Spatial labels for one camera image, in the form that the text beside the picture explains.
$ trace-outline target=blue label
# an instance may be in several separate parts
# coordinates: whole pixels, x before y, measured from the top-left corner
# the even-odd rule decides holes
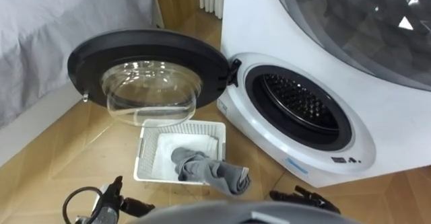
[[[289,157],[287,159],[285,159],[284,161],[287,161],[288,163],[292,164],[294,167],[296,167],[302,173],[308,174],[308,171],[306,171],[305,169],[303,169],[301,166],[299,166],[297,163],[295,163],[295,161],[293,161]]]

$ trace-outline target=washing machine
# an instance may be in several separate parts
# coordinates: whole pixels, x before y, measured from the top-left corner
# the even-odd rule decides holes
[[[226,118],[315,187],[431,164],[431,0],[224,0],[222,52],[165,30],[69,57],[84,101],[138,127]]]

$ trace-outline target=gray towel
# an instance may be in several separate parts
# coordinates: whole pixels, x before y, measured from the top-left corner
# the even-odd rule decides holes
[[[205,181],[228,195],[240,195],[250,185],[248,168],[208,158],[201,151],[179,147],[172,152],[180,181]]]

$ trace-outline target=door hinge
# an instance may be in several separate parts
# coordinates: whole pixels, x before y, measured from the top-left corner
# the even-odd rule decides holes
[[[234,84],[236,87],[238,87],[238,69],[240,68],[242,62],[238,59],[235,59],[232,64],[230,65],[229,74],[228,74],[228,85]]]

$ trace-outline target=gray bedsheet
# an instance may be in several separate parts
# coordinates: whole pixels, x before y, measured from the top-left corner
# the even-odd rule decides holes
[[[153,0],[0,0],[0,128],[68,82],[67,58],[110,30],[148,28]]]

